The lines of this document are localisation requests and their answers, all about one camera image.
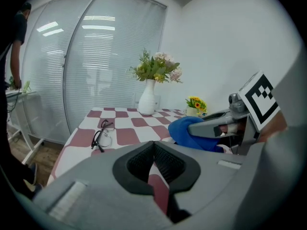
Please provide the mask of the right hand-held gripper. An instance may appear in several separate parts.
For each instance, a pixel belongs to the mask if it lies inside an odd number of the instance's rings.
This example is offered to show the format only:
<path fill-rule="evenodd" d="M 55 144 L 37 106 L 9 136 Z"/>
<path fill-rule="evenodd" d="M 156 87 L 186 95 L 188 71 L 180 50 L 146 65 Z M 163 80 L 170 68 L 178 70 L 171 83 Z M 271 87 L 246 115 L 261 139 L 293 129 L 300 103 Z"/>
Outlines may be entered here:
<path fill-rule="evenodd" d="M 188 132 L 202 138 L 239 135 L 230 145 L 233 154 L 246 155 L 258 141 L 263 128 L 280 111 L 272 94 L 273 86 L 262 71 L 255 73 L 237 93 L 229 95 L 229 109 L 206 115 L 202 122 L 190 124 Z"/>

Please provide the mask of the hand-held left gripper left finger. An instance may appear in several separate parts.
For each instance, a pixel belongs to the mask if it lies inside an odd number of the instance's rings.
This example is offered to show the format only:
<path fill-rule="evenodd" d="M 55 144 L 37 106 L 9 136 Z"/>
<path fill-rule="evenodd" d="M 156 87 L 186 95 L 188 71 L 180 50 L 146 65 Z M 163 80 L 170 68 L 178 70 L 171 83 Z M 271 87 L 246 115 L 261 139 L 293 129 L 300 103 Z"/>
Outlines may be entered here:
<path fill-rule="evenodd" d="M 34 203 L 78 230 L 166 230 L 173 223 L 148 184 L 152 141 L 87 158 L 55 179 Z"/>

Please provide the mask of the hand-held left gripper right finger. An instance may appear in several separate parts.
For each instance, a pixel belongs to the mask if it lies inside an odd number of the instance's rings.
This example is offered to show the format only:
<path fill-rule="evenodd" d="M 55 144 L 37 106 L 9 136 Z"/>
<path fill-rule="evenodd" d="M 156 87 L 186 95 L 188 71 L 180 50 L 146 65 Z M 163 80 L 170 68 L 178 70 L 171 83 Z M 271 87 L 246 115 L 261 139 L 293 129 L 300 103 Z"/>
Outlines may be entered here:
<path fill-rule="evenodd" d="M 155 164 L 169 185 L 175 224 L 235 224 L 255 177 L 262 143 L 246 156 L 155 142 Z"/>

